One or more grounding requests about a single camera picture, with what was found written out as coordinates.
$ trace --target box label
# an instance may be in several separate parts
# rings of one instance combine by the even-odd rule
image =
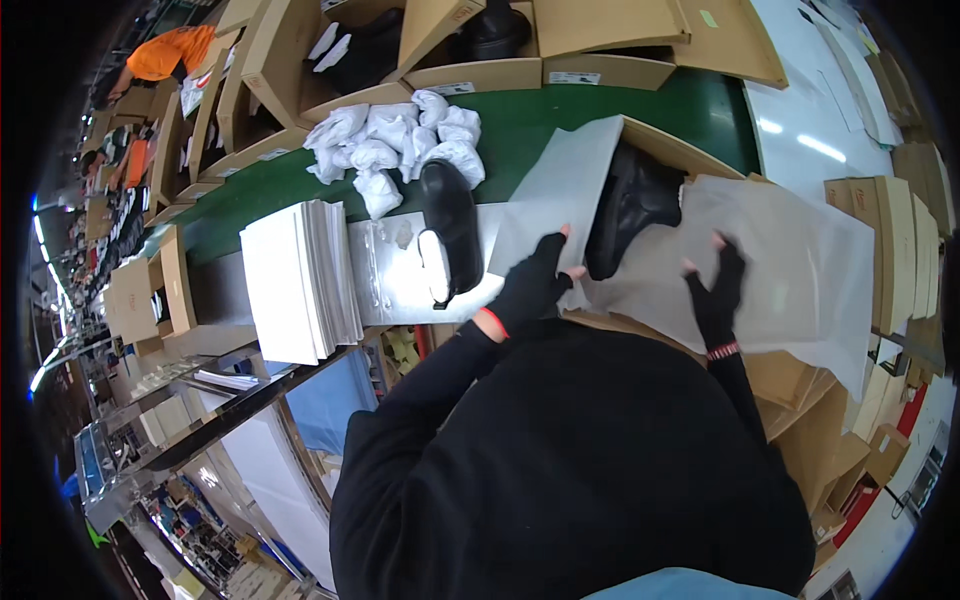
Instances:
[[[460,82],[458,84],[443,84],[443,85],[434,85],[433,87],[425,87],[424,89],[429,89],[432,92],[436,92],[441,96],[456,96],[457,94],[472,94],[475,89],[473,89],[473,82]]]
[[[704,18],[704,22],[707,23],[707,27],[719,27],[717,22],[713,20],[713,15],[710,14],[710,11],[700,11],[700,16]]]
[[[599,73],[573,73],[571,71],[551,71],[550,83],[600,85],[600,74]]]
[[[265,155],[260,155],[260,156],[258,156],[257,158],[260,159],[260,160],[273,160],[274,158],[276,158],[276,157],[278,157],[278,156],[283,156],[283,155],[285,155],[285,154],[288,154],[289,152],[290,152],[290,151],[287,150],[286,148],[277,148],[276,150],[271,150],[271,151],[268,152],[267,154],[265,154]]]

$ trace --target shoe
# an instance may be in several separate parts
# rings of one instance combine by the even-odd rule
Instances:
[[[396,70],[402,30],[403,10],[396,8],[362,27],[337,26],[314,71],[342,96],[377,85]]]
[[[423,163],[420,186],[426,225],[418,240],[420,256],[424,268],[430,271],[433,307],[444,310],[454,296],[472,290],[483,278],[477,208],[469,183],[446,160],[434,158]],[[444,268],[442,274],[439,273],[440,261]],[[445,276],[445,285],[438,281],[441,275]]]
[[[489,0],[463,31],[447,39],[447,53],[455,62],[513,59],[532,34],[530,21],[508,0]]]
[[[612,277],[634,238],[654,223],[681,221],[680,187],[686,172],[619,142],[587,240],[587,270],[594,281]]]

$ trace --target hand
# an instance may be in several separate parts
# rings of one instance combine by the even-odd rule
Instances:
[[[520,325],[542,317],[584,276],[584,266],[557,273],[557,261],[569,234],[570,226],[564,225],[559,233],[544,235],[534,253],[510,270],[500,294],[473,318],[488,337],[502,342]]]
[[[684,259],[686,285],[690,288],[693,315],[704,336],[707,352],[736,340],[733,336],[733,315],[740,305],[740,290],[747,263],[731,238],[713,233],[713,246],[720,253],[716,278],[708,291],[700,281],[700,272],[688,258]]]

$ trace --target bracelet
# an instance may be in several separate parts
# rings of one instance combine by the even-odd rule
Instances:
[[[736,342],[730,342],[729,344],[724,344],[718,348],[714,348],[710,352],[707,352],[707,360],[713,362],[715,360],[720,360],[721,358],[727,358],[728,356],[733,356],[740,351],[740,345]]]

